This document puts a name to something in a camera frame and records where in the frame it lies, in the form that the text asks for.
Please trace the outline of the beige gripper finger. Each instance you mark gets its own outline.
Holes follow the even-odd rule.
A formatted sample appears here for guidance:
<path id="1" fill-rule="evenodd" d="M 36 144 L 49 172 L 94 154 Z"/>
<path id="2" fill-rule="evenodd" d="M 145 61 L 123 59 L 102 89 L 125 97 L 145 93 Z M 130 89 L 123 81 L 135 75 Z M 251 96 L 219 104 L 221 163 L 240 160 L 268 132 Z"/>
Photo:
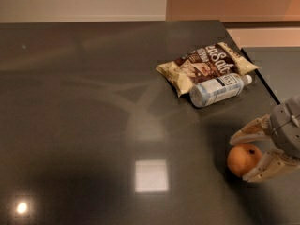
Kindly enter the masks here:
<path id="1" fill-rule="evenodd" d="M 262 156 L 253 169 L 242 176 L 242 179 L 249 183 L 261 183 L 299 169 L 299 157 L 290 156 L 280 149 L 271 149 Z"/>
<path id="2" fill-rule="evenodd" d="M 250 121 L 231 136 L 230 145 L 269 139 L 271 137 L 269 120 L 270 115 L 267 114 Z"/>

